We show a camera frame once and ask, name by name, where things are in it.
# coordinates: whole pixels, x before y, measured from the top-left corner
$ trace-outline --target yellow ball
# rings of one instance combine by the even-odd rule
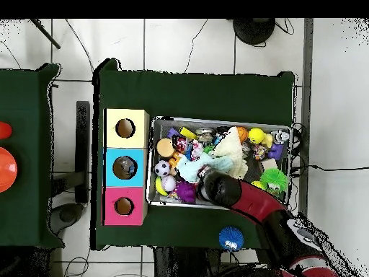
[[[260,182],[259,180],[255,180],[254,182],[251,183],[251,185],[254,185],[255,187],[258,187],[260,189],[265,190],[265,186],[262,184],[262,182]]]
[[[260,128],[252,128],[249,131],[249,141],[252,144],[260,144],[264,140],[265,134]]]

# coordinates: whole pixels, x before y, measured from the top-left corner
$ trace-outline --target red robot arm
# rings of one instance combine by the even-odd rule
[[[274,196],[209,167],[199,173],[201,196],[262,225],[281,277],[339,277],[318,242]]]

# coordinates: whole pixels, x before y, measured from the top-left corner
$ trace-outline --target soccer ball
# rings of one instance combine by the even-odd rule
[[[168,175],[170,171],[169,163],[165,160],[161,160],[155,165],[154,171],[160,177]]]

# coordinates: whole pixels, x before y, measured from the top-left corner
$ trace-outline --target green tablecloth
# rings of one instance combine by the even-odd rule
[[[12,136],[0,140],[17,161],[13,186],[0,193],[0,245],[62,247],[48,229],[50,198],[50,108],[48,85],[59,66],[37,71],[0,69],[0,121]]]
[[[102,226],[102,110],[144,109],[151,117],[166,115],[290,126],[293,82],[291,72],[279,76],[217,76],[118,71],[115,59],[100,64],[94,73],[92,184],[97,189],[92,194],[92,247],[96,243],[97,248],[104,245],[217,248],[219,231],[233,225],[244,233],[245,248],[260,248],[257,227],[231,211],[149,206],[141,227]]]

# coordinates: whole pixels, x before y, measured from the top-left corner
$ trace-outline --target light blue plush toy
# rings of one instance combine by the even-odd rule
[[[182,155],[181,159],[178,161],[177,169],[179,170],[181,177],[183,177],[187,182],[198,183],[200,178],[197,176],[197,173],[205,165],[221,172],[228,172],[234,164],[228,156],[211,158],[206,153],[202,153],[200,158],[194,162],[190,162],[185,155]]]

